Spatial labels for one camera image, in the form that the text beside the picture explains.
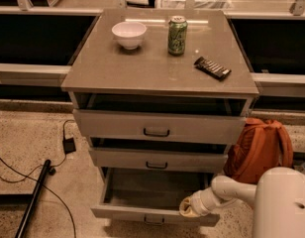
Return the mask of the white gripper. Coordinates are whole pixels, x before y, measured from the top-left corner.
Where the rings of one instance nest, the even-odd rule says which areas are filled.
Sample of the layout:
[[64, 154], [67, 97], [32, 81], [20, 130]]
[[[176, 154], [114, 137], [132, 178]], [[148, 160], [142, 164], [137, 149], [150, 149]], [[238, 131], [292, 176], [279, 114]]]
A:
[[223, 203], [211, 188], [198, 190], [190, 197], [185, 197], [179, 205], [179, 213], [183, 217], [206, 216]]

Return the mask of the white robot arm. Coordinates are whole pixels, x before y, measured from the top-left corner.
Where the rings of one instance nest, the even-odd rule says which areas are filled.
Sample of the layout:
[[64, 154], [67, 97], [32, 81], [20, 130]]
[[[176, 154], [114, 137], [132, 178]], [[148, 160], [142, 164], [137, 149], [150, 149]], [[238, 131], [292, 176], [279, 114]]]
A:
[[253, 238], [305, 238], [305, 175], [290, 168], [270, 169], [258, 184], [217, 176], [208, 188], [185, 197], [179, 213], [206, 216], [238, 201], [254, 208]]

